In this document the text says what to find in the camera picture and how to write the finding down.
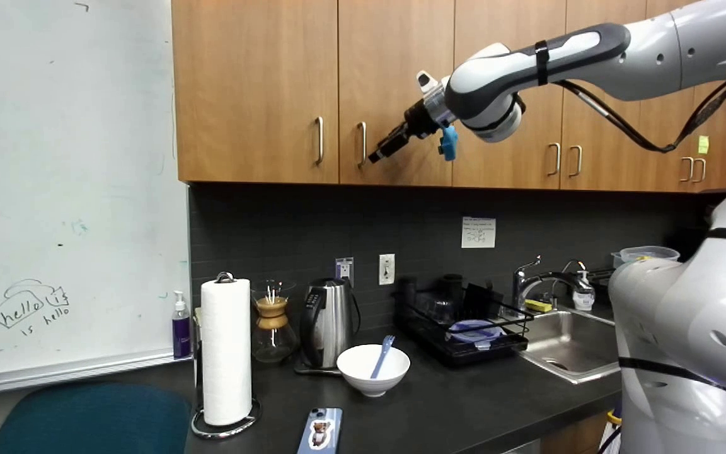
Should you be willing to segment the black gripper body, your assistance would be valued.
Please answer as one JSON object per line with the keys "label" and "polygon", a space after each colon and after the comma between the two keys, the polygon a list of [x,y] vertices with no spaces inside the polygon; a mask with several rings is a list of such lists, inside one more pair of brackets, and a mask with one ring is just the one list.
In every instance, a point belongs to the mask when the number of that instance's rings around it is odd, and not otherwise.
{"label": "black gripper body", "polygon": [[423,138],[436,129],[438,124],[435,122],[430,109],[422,101],[417,101],[403,110],[403,122],[393,125],[387,138],[378,142],[378,154],[392,156],[398,149],[403,149],[411,138]]}

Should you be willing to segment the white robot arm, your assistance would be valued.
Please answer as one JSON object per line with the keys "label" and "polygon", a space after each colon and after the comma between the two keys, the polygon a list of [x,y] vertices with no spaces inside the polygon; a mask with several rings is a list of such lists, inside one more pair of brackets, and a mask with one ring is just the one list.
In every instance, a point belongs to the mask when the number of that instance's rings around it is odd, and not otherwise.
{"label": "white robot arm", "polygon": [[[537,86],[559,86],[622,125],[608,98],[661,98],[707,83],[708,98],[684,124],[695,132],[726,101],[726,0],[596,22],[514,50],[493,42],[446,77],[422,71],[417,81],[422,98],[364,151],[368,161],[457,124],[501,142],[523,122],[519,93]],[[622,263],[608,298],[622,384],[619,454],[726,454],[726,199],[692,260]]]}

